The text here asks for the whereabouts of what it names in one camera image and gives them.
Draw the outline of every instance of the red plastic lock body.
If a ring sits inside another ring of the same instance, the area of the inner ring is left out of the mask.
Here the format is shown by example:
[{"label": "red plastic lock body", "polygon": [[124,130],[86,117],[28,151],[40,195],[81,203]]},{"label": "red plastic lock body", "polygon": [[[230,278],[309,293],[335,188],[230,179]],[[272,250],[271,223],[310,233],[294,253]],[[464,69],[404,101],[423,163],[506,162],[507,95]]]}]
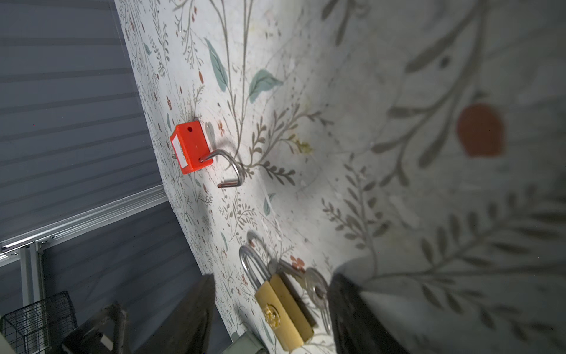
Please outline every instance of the red plastic lock body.
[{"label": "red plastic lock body", "polygon": [[201,157],[211,153],[199,121],[179,124],[169,139],[183,174],[212,165],[212,159],[205,162],[199,161]]}]

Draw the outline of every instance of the gray wall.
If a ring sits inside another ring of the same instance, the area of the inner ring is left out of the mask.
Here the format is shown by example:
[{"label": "gray wall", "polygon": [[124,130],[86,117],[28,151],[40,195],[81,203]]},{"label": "gray wall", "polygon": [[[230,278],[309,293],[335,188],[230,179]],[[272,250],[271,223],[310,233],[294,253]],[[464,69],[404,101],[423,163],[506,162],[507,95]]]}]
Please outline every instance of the gray wall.
[{"label": "gray wall", "polygon": [[[128,311],[136,349],[201,278],[169,203],[163,203],[44,252],[47,295],[67,290],[83,323],[117,301]],[[209,353],[231,343],[218,312]]]},{"label": "gray wall", "polygon": [[22,307],[20,262],[0,267],[0,317]]},{"label": "gray wall", "polygon": [[114,9],[0,0],[0,240],[161,183]]}]

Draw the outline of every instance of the red flower illustration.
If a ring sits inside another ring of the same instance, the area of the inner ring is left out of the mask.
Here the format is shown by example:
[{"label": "red flower illustration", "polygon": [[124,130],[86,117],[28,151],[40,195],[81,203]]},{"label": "red flower illustration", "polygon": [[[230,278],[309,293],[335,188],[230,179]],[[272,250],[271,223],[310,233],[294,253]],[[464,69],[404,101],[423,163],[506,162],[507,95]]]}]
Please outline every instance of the red flower illustration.
[{"label": "red flower illustration", "polygon": [[220,136],[224,135],[224,128],[222,127],[222,122],[218,122],[218,130],[220,130]]},{"label": "red flower illustration", "polygon": [[499,156],[503,153],[505,127],[499,113],[486,104],[466,107],[458,118],[456,132],[468,156]]},{"label": "red flower illustration", "polygon": [[305,263],[303,262],[302,259],[300,258],[295,259],[295,257],[291,256],[291,261],[293,261],[292,266],[295,270],[302,271],[303,273],[305,272]]}]

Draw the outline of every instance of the red lockout padlock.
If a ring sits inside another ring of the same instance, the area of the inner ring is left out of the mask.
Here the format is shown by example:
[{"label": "red lockout padlock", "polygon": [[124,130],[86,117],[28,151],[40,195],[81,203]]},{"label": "red lockout padlock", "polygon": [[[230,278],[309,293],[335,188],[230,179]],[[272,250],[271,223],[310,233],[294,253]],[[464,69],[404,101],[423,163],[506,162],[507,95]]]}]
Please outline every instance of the red lockout padlock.
[{"label": "red lockout padlock", "polygon": [[244,183],[245,176],[241,173],[238,164],[230,154],[221,149],[210,151],[199,121],[179,124],[173,130],[173,135],[169,139],[183,174],[189,174],[210,166],[212,165],[213,157],[222,155],[230,161],[230,164],[236,171],[238,181],[220,183],[218,188],[239,187]]}]

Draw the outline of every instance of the green leaf illustration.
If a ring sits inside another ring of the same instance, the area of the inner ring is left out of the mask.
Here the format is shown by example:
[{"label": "green leaf illustration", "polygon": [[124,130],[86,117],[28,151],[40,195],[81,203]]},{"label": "green leaf illustration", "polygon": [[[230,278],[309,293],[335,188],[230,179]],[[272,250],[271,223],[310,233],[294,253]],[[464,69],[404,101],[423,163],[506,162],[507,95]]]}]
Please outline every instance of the green leaf illustration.
[{"label": "green leaf illustration", "polygon": [[363,189],[364,191],[372,190],[375,187],[375,181],[368,183]]},{"label": "green leaf illustration", "polygon": [[328,15],[330,15],[330,13],[332,12],[332,10],[334,10],[334,7],[336,5],[336,3],[338,2],[338,0],[330,0],[322,9],[322,20],[326,20],[326,18],[328,17]]},{"label": "green leaf illustration", "polygon": [[438,298],[436,297],[436,295],[434,295],[434,293],[424,284],[422,284],[421,286],[421,290],[423,292],[424,298],[434,307],[442,309],[442,305],[440,304],[440,301],[438,301]]},{"label": "green leaf illustration", "polygon": [[[275,193],[269,193],[268,194],[268,198],[269,198],[270,203],[273,200],[273,197],[275,197]],[[265,198],[264,201],[263,201],[263,212],[264,212],[265,216],[268,216],[271,213],[271,208],[269,207],[269,203],[267,202],[267,198]]]},{"label": "green leaf illustration", "polygon": [[554,240],[560,237],[559,234],[551,230],[541,230],[541,229],[534,229],[528,227],[517,227],[517,228],[513,228],[513,230],[523,234],[526,237],[534,238],[537,240],[543,240],[543,241]]},{"label": "green leaf illustration", "polygon": [[440,150],[444,147],[444,144],[448,139],[448,133],[450,132],[449,128],[450,120],[447,120],[438,136],[419,157],[418,164],[420,168],[427,168],[432,164],[434,160],[436,160],[438,154],[440,153]]},{"label": "green leaf illustration", "polygon": [[254,103],[262,91],[269,91],[277,85],[283,85],[283,82],[277,80],[265,69],[258,71],[250,83],[250,102]]},{"label": "green leaf illustration", "polygon": [[527,334],[525,333],[525,331],[515,321],[511,321],[511,332],[513,333],[515,338],[517,338],[518,340],[520,340],[522,342],[528,342],[529,341],[529,337],[527,337]]},{"label": "green leaf illustration", "polygon": [[462,260],[468,264],[471,264],[472,266],[480,268],[488,268],[493,265],[491,261],[479,257],[462,257]]},{"label": "green leaf illustration", "polygon": [[222,232],[220,232],[220,236],[222,236],[222,239],[224,240],[224,245],[226,245],[226,252],[228,252],[228,242],[226,242],[226,237]]},{"label": "green leaf illustration", "polygon": [[549,211],[533,215],[533,219],[547,224],[566,223],[566,214],[561,212]]},{"label": "green leaf illustration", "polygon": [[526,247],[506,244],[503,242],[493,242],[491,245],[507,254],[527,254],[530,252],[530,250]]},{"label": "green leaf illustration", "polygon": [[487,328],[492,329],[492,330],[495,329],[495,322],[494,322],[493,318],[483,308],[481,309],[481,311],[479,313],[479,320],[482,321],[483,325],[486,326]]},{"label": "green leaf illustration", "polygon": [[380,154],[380,153],[383,153],[385,151],[391,150],[392,148],[396,147],[397,144],[399,144],[398,141],[387,142],[387,143],[378,143],[371,148],[371,151],[373,153]]},{"label": "green leaf illustration", "polygon": [[432,259],[434,257],[434,251],[432,250],[432,246],[430,242],[425,240],[424,238],[421,240],[421,249],[423,251],[424,257],[430,264],[434,264]]},{"label": "green leaf illustration", "polygon": [[385,232],[387,232],[387,230],[389,229],[389,224],[387,223],[383,223],[381,224],[381,226],[373,232],[372,237],[379,237],[379,236],[383,236],[383,234]]},{"label": "green leaf illustration", "polygon": [[452,309],[452,311],[458,313],[458,314],[462,314],[464,313],[464,310],[462,308],[462,306],[460,305],[460,303],[456,300],[456,298],[454,298],[448,291],[444,292],[446,295],[446,302],[448,303],[448,306],[450,306],[450,308]]},{"label": "green leaf illustration", "polygon": [[220,61],[220,57],[218,53],[216,53],[212,44],[208,41],[208,39],[204,39],[208,45],[208,51],[211,55],[211,64],[212,69],[214,70],[214,75],[216,76],[216,82],[218,82],[218,86],[222,92],[226,91],[226,86],[228,86],[228,76],[226,74],[226,69],[224,69],[224,65]]}]

